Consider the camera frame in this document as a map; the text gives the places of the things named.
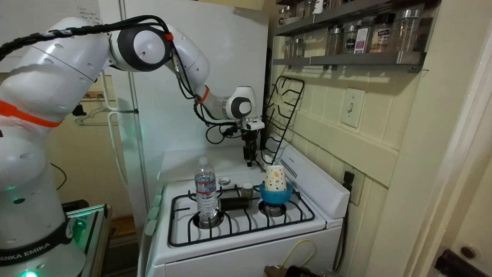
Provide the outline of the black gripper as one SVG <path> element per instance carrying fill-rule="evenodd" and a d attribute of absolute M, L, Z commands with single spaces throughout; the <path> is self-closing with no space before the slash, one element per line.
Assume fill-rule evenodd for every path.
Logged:
<path fill-rule="evenodd" d="M 241 121 L 241 138 L 244 141 L 242 155 L 245 158 L 247 166 L 253 164 L 253 158 L 256 155 L 258 132 L 262 127 L 264 121 L 261 118 L 244 118 Z"/>

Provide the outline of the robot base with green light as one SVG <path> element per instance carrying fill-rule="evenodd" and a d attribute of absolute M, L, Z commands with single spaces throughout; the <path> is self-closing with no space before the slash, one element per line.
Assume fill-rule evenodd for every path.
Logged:
<path fill-rule="evenodd" d="M 0 277 L 92 277 L 78 223 L 61 207 L 42 140 L 2 126 L 0 137 Z"/>

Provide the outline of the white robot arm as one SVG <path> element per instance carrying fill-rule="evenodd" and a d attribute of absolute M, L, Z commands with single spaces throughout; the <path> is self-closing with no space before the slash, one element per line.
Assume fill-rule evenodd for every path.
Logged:
<path fill-rule="evenodd" d="M 156 15 L 136 15 L 113 23 L 90 24 L 66 16 L 44 32 L 16 36 L 0 46 L 0 58 L 24 55 L 1 83 L 0 112 L 41 129 L 58 126 L 75 109 L 101 72 L 170 69 L 195 115 L 225 137 L 239 132 L 244 160 L 256 158 L 252 132 L 262 127 L 253 117 L 253 90 L 238 86 L 219 100 L 205 84 L 208 60 L 178 27 Z"/>

